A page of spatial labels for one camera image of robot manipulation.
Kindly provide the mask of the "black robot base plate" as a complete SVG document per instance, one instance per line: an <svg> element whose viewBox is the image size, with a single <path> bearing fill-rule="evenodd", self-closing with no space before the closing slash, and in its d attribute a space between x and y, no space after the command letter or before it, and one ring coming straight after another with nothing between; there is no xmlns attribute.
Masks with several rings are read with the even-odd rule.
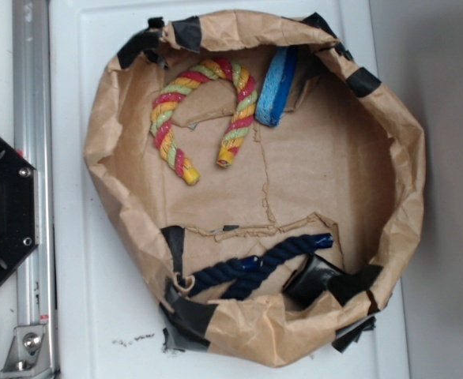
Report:
<svg viewBox="0 0 463 379"><path fill-rule="evenodd" d="M0 286L37 247L36 169L0 137Z"/></svg>

